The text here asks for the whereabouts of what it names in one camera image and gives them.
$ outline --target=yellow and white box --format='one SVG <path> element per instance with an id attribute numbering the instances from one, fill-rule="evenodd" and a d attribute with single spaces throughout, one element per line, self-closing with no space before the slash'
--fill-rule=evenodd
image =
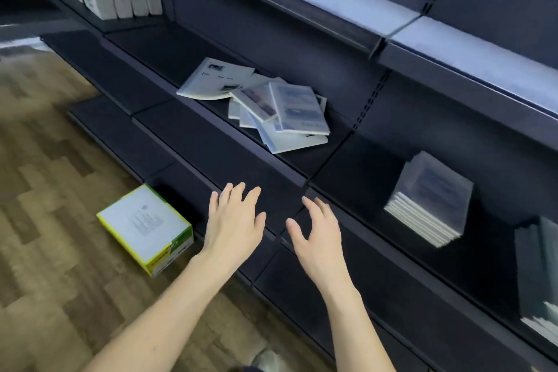
<path id="1" fill-rule="evenodd" d="M 97 213 L 97 218 L 151 277 L 194 241 L 190 222 L 147 184 Z"/>

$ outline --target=forearm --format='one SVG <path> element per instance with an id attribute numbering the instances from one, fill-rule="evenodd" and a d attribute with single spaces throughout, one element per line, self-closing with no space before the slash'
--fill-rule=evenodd
<path id="1" fill-rule="evenodd" d="M 325 294 L 339 372 L 395 372 L 354 286 Z"/>
<path id="2" fill-rule="evenodd" d="M 159 300 L 104 347 L 85 371 L 170 371 L 230 274 L 205 252 L 193 257 Z"/>

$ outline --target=wooden floor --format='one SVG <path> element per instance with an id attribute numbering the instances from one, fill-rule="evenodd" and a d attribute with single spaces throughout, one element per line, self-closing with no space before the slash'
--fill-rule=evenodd
<path id="1" fill-rule="evenodd" d="M 54 53 L 0 52 L 0 371 L 80 370 L 198 248 L 149 278 L 95 213 L 137 183 L 65 115 L 98 93 Z M 176 371 L 227 371 L 265 347 L 285 371 L 331 370 L 233 278 Z"/>

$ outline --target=shoe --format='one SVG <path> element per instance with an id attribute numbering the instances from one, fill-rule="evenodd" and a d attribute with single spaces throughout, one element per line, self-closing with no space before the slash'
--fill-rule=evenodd
<path id="1" fill-rule="evenodd" d="M 265 348 L 254 357 L 252 366 L 263 372 L 279 372 L 279 356 L 273 350 Z"/>

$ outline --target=right hand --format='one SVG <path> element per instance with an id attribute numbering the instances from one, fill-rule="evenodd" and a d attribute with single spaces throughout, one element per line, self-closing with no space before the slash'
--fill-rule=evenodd
<path id="1" fill-rule="evenodd" d="M 341 247 L 341 231 L 329 205 L 319 198 L 303 197 L 312 218 L 312 231 L 306 240 L 294 219 L 287 219 L 287 230 L 304 271 L 327 299 L 354 288 Z"/>

